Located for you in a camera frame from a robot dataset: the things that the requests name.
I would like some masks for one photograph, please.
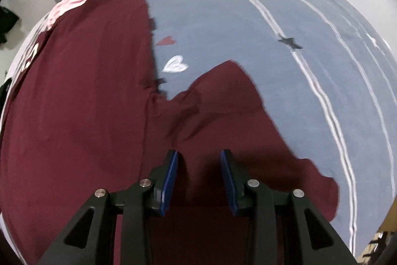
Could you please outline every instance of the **silver screw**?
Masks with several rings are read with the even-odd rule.
[[[293,194],[297,198],[303,198],[304,197],[304,192],[301,189],[295,189]]]
[[[105,189],[98,189],[95,191],[95,197],[97,198],[101,198],[106,194],[106,190]]]
[[[152,181],[150,181],[149,179],[143,179],[139,182],[139,185],[143,188],[146,188],[148,186],[150,186],[152,184]]]
[[[251,188],[256,188],[259,187],[259,181],[258,180],[248,180],[247,184],[251,187]]]

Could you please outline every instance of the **maroon fabric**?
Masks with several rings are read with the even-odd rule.
[[[144,0],[87,0],[38,43],[7,103],[0,151],[0,207],[29,265],[96,189],[126,189],[168,149],[183,158],[170,212],[150,223],[156,264],[243,263],[247,220],[227,207],[225,148],[253,177],[301,188],[335,215],[336,183],[292,155],[237,64],[173,100],[156,92]]]

